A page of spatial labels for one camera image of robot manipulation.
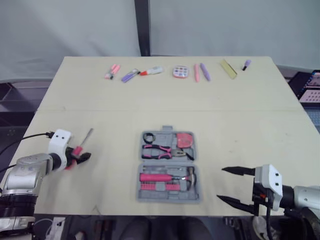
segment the pink pliers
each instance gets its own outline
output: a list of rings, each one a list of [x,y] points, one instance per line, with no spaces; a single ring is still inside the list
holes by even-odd
[[[148,144],[148,145],[142,145],[143,149],[159,149],[166,153],[160,154],[160,155],[147,155],[142,154],[143,159],[171,159],[172,157],[182,157],[185,156],[186,153],[179,149],[171,149],[169,146],[160,146],[156,144]]]

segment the light wood tabletop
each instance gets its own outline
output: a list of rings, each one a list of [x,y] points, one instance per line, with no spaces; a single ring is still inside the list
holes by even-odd
[[[219,62],[226,59],[238,72],[230,79]],[[222,171],[224,167],[255,168],[273,164],[283,184],[320,183],[320,136],[270,57],[66,57],[51,83],[26,136],[65,129],[70,146],[84,146],[89,161],[43,180],[36,213],[81,215],[247,215],[222,202],[225,195],[250,204],[252,176]],[[204,63],[196,83],[194,64]],[[104,74],[113,64],[121,69],[113,80]],[[175,65],[189,67],[189,77],[174,78]],[[162,66],[157,75],[121,78],[132,69]],[[195,134],[199,204],[138,202],[136,185],[140,137],[161,130]],[[43,137],[21,142],[11,164],[23,156],[46,153]]]

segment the white backdrop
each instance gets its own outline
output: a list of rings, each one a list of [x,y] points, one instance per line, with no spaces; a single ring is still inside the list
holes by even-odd
[[[134,1],[0,1],[0,82],[52,79],[64,56],[140,56]]]
[[[320,0],[150,0],[151,54],[320,68]]]

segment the calculator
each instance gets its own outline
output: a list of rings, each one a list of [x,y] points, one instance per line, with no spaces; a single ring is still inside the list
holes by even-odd
[[[175,78],[185,79],[189,75],[189,68],[186,66],[175,66],[172,74]]]

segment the glue stick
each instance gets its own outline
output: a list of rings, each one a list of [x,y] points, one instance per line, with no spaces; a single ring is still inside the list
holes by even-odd
[[[151,74],[159,74],[162,73],[164,69],[162,66],[155,66],[153,68],[148,69],[147,71],[143,71],[140,73],[141,76],[151,75]]]

